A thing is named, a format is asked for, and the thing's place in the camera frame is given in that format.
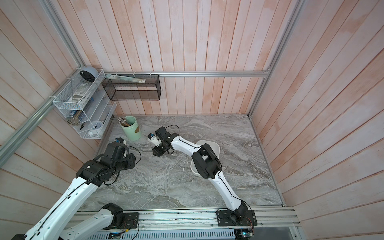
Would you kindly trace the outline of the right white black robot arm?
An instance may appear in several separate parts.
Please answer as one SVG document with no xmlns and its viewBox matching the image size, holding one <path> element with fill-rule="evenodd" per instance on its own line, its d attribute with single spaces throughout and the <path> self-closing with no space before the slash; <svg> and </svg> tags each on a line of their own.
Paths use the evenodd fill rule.
<svg viewBox="0 0 384 240">
<path fill-rule="evenodd" d="M 248 206 L 229 185 L 224 176 L 222 164 L 209 144 L 194 144 L 177 133 L 169 133 L 166 127 L 160 127 L 155 133 L 150 133 L 148 140 L 155 145 L 152 148 L 154 156 L 161 157 L 169 150 L 180 151 L 190 156 L 198 174 L 209 180 L 223 198 L 229 212 L 228 218 L 234 224 L 240 224 L 248 213 Z"/>
</svg>

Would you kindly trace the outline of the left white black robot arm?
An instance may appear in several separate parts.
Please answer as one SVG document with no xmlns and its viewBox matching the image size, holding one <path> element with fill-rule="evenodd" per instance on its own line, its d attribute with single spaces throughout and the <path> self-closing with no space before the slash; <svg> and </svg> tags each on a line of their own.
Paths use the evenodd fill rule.
<svg viewBox="0 0 384 240">
<path fill-rule="evenodd" d="M 87 220 L 72 228 L 65 227 L 88 197 L 101 185 L 110 185 L 112 176 L 133 169 L 136 157 L 130 153 L 126 141 L 116 138 L 104 153 L 86 162 L 76 173 L 65 193 L 54 206 L 25 234 L 16 234 L 15 240 L 85 240 L 100 230 L 127 228 L 129 220 L 116 204 L 108 203 Z"/>
</svg>

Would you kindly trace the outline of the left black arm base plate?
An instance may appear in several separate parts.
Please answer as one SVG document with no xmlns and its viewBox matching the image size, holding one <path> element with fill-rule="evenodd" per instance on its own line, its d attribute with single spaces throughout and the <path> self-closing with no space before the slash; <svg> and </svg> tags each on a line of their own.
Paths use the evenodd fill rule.
<svg viewBox="0 0 384 240">
<path fill-rule="evenodd" d="M 139 213 L 118 213 L 111 223 L 112 229 L 136 229 Z"/>
</svg>

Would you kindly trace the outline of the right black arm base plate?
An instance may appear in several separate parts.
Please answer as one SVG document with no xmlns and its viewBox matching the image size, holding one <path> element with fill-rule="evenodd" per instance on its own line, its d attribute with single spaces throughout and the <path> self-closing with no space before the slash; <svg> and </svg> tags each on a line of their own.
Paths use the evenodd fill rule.
<svg viewBox="0 0 384 240">
<path fill-rule="evenodd" d="M 216 210 L 217 223 L 219 227 L 230 227 L 230 226 L 245 226 L 249 224 L 256 226 L 258 224 L 253 210 L 248 210 L 244 218 L 240 221 L 235 217 L 229 210 Z"/>
</svg>

